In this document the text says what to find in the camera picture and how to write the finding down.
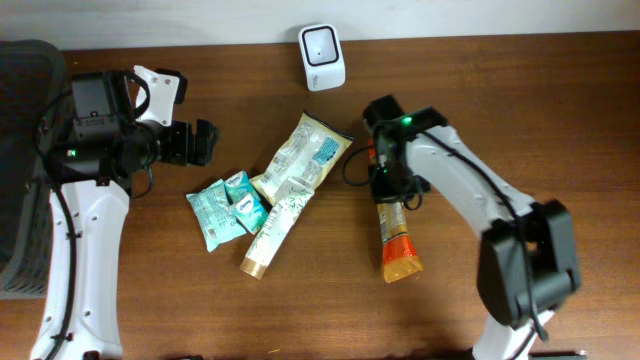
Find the orange pasta bag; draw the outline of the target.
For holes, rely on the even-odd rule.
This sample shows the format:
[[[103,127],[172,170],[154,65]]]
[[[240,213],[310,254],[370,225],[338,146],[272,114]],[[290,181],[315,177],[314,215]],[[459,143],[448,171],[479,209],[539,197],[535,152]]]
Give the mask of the orange pasta bag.
[[[382,274],[393,283],[424,270],[408,230],[400,202],[379,203],[377,212],[382,240]]]

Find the cream snack bag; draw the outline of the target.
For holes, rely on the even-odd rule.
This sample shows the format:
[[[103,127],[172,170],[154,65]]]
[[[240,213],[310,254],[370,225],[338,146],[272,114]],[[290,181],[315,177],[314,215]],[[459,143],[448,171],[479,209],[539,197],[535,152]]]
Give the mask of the cream snack bag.
[[[291,192],[313,193],[353,141],[352,135],[304,111],[265,172],[251,184],[271,205]]]

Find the light teal wipes packet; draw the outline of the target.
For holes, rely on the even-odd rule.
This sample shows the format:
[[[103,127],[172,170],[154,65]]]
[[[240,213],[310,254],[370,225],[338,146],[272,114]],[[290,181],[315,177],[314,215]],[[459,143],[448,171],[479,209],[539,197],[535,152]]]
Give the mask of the light teal wipes packet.
[[[231,208],[222,179],[198,193],[187,194],[186,199],[197,217],[208,252],[247,233]]]

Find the teal tissue pack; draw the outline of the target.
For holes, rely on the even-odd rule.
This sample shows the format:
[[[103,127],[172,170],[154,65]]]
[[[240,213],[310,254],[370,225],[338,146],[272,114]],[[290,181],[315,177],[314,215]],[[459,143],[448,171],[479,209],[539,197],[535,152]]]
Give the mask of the teal tissue pack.
[[[259,195],[253,188],[250,179],[245,171],[239,171],[235,175],[231,176],[224,181],[226,194],[231,200],[232,204],[239,202],[247,194],[252,195],[256,199]]]
[[[240,224],[251,234],[257,234],[267,220],[268,212],[259,198],[247,193],[234,206],[234,214]]]

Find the white Pantene tube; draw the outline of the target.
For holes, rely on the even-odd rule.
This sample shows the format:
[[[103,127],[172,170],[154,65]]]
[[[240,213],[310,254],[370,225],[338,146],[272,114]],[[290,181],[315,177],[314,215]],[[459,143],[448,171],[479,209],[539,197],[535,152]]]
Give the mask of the white Pantene tube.
[[[275,193],[265,224],[246,252],[240,269],[260,280],[315,191],[289,177]]]

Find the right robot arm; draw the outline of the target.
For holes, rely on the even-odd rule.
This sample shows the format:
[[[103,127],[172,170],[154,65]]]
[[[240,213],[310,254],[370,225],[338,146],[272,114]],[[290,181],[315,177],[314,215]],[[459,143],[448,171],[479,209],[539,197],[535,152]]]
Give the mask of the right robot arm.
[[[573,221],[557,200],[539,203],[485,165],[433,107],[404,112],[387,95],[363,112],[377,203],[408,205],[437,189],[480,241],[476,285],[488,311],[464,359],[532,359],[545,324],[582,284]]]

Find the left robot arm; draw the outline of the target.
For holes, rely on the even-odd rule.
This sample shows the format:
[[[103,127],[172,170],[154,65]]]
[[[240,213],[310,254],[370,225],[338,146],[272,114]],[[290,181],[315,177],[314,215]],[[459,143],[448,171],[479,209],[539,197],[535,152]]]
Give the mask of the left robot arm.
[[[50,189],[52,253],[33,359],[119,359],[121,236],[133,178],[156,162],[210,163],[219,138],[210,121],[176,121],[187,78],[178,71],[75,75],[40,110],[33,144]]]

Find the grey plastic mesh basket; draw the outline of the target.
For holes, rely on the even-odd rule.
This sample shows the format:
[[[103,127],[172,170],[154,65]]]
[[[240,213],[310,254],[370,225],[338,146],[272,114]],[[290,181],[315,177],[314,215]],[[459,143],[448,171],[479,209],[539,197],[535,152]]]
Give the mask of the grey plastic mesh basket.
[[[49,189],[32,142],[41,111],[64,86],[63,55],[42,40],[1,43],[1,298],[47,292],[52,222]]]

